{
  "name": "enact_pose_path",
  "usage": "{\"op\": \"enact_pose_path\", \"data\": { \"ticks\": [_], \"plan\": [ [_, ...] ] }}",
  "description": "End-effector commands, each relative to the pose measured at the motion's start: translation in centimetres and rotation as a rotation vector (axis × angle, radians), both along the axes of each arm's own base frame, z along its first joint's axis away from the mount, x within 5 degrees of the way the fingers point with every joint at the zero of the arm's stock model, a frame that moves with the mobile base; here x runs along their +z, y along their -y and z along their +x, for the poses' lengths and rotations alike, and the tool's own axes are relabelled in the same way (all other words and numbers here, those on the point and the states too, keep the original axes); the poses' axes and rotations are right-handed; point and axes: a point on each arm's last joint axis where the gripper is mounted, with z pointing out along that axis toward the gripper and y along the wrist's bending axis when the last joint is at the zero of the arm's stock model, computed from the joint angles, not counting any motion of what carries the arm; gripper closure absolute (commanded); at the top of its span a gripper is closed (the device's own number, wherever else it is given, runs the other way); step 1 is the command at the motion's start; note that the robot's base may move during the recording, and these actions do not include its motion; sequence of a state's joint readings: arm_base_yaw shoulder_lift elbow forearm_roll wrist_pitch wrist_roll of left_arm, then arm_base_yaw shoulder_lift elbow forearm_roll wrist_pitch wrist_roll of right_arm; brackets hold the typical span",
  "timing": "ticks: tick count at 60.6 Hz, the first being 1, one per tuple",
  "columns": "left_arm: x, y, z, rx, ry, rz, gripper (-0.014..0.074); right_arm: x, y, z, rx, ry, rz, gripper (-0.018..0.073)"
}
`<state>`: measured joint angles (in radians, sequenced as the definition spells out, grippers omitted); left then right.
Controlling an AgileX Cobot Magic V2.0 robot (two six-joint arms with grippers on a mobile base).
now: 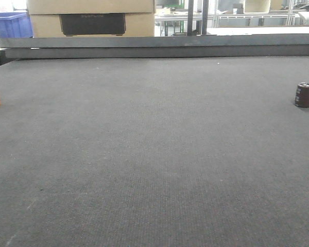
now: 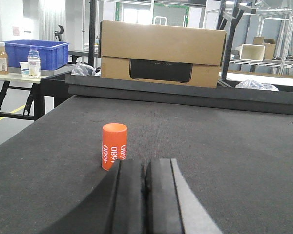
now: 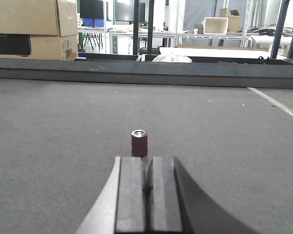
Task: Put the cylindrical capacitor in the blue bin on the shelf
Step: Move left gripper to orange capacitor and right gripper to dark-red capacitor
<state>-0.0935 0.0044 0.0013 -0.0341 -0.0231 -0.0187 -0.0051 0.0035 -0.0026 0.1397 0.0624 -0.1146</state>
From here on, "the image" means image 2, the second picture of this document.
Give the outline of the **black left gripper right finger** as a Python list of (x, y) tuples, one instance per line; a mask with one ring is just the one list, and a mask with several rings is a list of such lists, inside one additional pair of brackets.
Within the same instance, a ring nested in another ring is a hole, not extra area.
[(176, 159), (153, 159), (146, 170), (149, 234), (221, 234), (183, 177)]

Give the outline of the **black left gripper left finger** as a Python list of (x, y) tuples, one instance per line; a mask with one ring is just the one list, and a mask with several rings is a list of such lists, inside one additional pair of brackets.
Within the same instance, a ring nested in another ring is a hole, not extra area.
[(139, 161), (116, 161), (78, 206), (41, 233), (143, 234), (143, 186)]

